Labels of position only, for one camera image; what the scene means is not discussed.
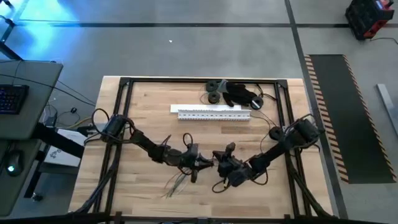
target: black mat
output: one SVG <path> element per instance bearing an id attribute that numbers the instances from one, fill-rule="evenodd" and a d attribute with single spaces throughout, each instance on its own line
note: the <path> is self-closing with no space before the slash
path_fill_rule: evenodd
<path id="1" fill-rule="evenodd" d="M 308 55 L 305 61 L 341 180 L 349 184 L 395 183 L 391 163 L 346 57 Z"/>

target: gray floor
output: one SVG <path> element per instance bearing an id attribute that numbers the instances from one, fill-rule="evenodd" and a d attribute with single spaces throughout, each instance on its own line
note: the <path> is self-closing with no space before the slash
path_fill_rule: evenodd
<path id="1" fill-rule="evenodd" d="M 217 76 L 302 78 L 290 28 L 265 27 L 52 27 L 62 22 L 205 22 L 289 23 L 279 0 L 19 0 L 19 22 L 6 44 L 27 60 L 64 64 L 60 80 L 96 100 L 104 75 Z M 290 0 L 298 24 L 342 24 L 349 0 Z M 398 17 L 392 22 L 398 23 Z M 389 158 L 398 170 L 398 138 L 375 89 L 385 83 L 398 103 L 398 45 L 392 40 L 358 42 L 349 29 L 298 30 L 305 54 L 345 54 L 357 76 Z M 398 29 L 383 29 L 378 37 L 395 37 Z M 54 91 L 59 112 L 77 107 L 82 118 L 93 109 Z M 64 116 L 71 124 L 75 117 Z M 11 217 L 61 214 L 67 211 L 75 177 L 46 175 L 37 188 L 46 191 L 40 203 L 20 198 Z M 398 184 L 341 183 L 348 215 L 355 220 L 396 223 Z"/>

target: blue light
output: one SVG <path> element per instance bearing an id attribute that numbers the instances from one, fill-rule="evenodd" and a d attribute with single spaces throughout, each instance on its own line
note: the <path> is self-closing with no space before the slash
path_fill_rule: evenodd
<path id="1" fill-rule="evenodd" d="M 383 9 L 383 6 L 382 6 L 382 4 L 380 3 L 380 1 L 377 0 L 376 3 L 377 3 L 377 6 L 379 6 L 380 9 Z"/>

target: computer mouse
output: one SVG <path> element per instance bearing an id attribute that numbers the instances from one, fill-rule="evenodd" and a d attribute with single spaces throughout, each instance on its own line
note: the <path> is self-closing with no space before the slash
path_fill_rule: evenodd
<path id="1" fill-rule="evenodd" d="M 24 152 L 18 149 L 8 152 L 4 161 L 4 168 L 11 177 L 21 174 L 24 170 Z"/>

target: wooden tabletop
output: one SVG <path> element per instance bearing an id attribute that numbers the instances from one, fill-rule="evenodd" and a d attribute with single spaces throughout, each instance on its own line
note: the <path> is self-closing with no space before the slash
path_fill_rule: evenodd
<path id="1" fill-rule="evenodd" d="M 104 77 L 99 93 L 97 108 L 112 113 L 120 77 Z M 295 118 L 309 113 L 305 88 L 301 79 L 288 79 L 290 99 Z M 256 93 L 254 85 L 247 85 Z M 264 93 L 275 95 L 272 85 L 261 86 Z M 250 121 L 197 121 L 178 120 L 177 114 L 170 113 L 171 104 L 201 104 L 204 84 L 200 83 L 134 83 L 129 117 L 136 127 L 152 141 L 160 144 L 172 134 L 168 145 L 185 151 L 183 133 L 191 133 L 193 141 L 199 143 L 199 152 L 211 158 L 213 150 L 224 151 L 230 142 L 236 143 L 234 155 L 245 160 L 260 152 L 260 141 L 268 133 L 268 124 L 257 118 Z M 279 125 L 275 101 L 264 98 L 261 111 Z M 252 115 L 264 117 L 257 111 Z M 97 123 L 106 118 L 98 113 Z M 275 145 L 268 137 L 262 143 L 267 151 Z M 96 141 L 85 148 L 78 178 L 76 180 L 70 211 L 74 211 L 88 199 L 98 183 L 105 143 Z M 329 212 L 330 198 L 326 188 L 325 176 L 318 149 L 311 147 L 302 153 L 303 167 L 308 188 Z M 158 164 L 147 153 L 133 144 L 123 145 L 118 178 L 113 198 L 112 213 L 122 211 L 123 215 L 140 217 L 245 217 L 245 218 L 283 218 L 292 214 L 289 184 L 284 157 L 272 161 L 268 167 L 269 180 L 265 186 L 246 181 L 239 187 L 215 194 L 211 187 L 221 180 L 216 167 L 199 172 L 195 184 L 188 182 L 185 188 L 172 198 L 162 197 L 174 183 L 166 182 L 178 173 L 176 167 Z M 265 175 L 258 179 L 265 180 Z M 108 188 L 105 188 L 101 203 L 104 210 Z M 302 196 L 297 187 L 300 211 L 303 213 Z"/>

